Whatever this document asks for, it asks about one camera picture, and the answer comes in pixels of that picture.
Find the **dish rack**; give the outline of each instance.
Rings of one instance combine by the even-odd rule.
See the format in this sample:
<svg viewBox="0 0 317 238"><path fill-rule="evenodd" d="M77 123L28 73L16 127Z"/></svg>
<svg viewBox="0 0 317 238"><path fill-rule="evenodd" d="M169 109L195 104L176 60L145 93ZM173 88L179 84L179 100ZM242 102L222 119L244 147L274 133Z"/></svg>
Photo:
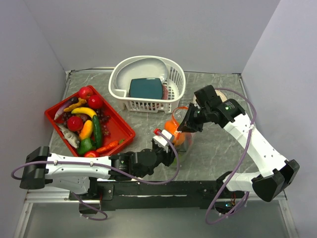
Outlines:
<svg viewBox="0 0 317 238"><path fill-rule="evenodd" d="M128 64L144 58L157 58L163 61L167 67L168 76L163 86L168 89L167 100L143 99L128 97L127 90L116 88L116 78L119 71ZM183 97L186 87L186 79L183 69L174 61L157 56L135 56L125 59L119 63L113 70L109 80L109 92L117 100L119 107L124 109L127 107L129 111L157 113L164 111L172 113L178 107L179 100Z"/></svg>

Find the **gray wall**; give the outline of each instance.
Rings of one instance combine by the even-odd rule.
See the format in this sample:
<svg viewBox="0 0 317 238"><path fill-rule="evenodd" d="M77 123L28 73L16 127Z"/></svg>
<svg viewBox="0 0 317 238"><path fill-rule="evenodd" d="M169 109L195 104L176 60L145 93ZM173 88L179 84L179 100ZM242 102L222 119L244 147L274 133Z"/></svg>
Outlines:
<svg viewBox="0 0 317 238"><path fill-rule="evenodd" d="M65 70L157 55L241 73L279 0L25 0Z"/></svg>
<svg viewBox="0 0 317 238"><path fill-rule="evenodd" d="M299 234L317 236L317 2L282 0L244 71L258 127L301 168L286 190Z"/></svg>
<svg viewBox="0 0 317 238"><path fill-rule="evenodd" d="M22 0L0 1L0 233L13 236L25 190L10 172L47 145L44 110L61 99L65 72Z"/></svg>

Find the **orange carrot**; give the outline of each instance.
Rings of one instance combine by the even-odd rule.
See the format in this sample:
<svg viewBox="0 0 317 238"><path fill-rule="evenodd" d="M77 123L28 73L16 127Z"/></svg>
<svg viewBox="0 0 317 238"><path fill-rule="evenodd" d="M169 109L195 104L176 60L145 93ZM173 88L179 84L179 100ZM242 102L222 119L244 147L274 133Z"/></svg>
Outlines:
<svg viewBox="0 0 317 238"><path fill-rule="evenodd" d="M117 147L119 144L121 144L122 142L124 141L124 139L118 141L118 140L115 140L111 143L109 143L108 145L104 146L104 147L100 147L99 149L97 149L96 151L100 154L106 152L106 151L109 151L109 150L112 150L113 148Z"/></svg>

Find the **red tomato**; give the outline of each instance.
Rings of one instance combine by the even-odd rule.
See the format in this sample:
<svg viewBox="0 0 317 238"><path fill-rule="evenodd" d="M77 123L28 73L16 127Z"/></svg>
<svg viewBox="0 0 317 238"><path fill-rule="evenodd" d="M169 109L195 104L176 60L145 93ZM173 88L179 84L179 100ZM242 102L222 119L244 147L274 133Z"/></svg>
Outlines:
<svg viewBox="0 0 317 238"><path fill-rule="evenodd" d="M79 117L72 116L67 120L67 127L71 131L79 131L83 128L83 120Z"/></svg>
<svg viewBox="0 0 317 238"><path fill-rule="evenodd" d="M91 151L88 151L84 157L99 157L99 153L94 151L94 150L91 150Z"/></svg>
<svg viewBox="0 0 317 238"><path fill-rule="evenodd" d="M92 109L99 109L103 106L103 101L98 95L92 95L88 99L88 106Z"/></svg>

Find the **cucumber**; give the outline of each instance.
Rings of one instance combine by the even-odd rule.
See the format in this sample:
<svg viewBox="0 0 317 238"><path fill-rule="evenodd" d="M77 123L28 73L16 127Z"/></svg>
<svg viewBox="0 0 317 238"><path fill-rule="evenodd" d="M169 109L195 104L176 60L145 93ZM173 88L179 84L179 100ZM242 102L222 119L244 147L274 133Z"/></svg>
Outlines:
<svg viewBox="0 0 317 238"><path fill-rule="evenodd" d="M103 134L101 132L101 126L100 126L97 115L93 116L92 122L93 122L93 131L94 131L96 147L100 148L103 145Z"/></svg>

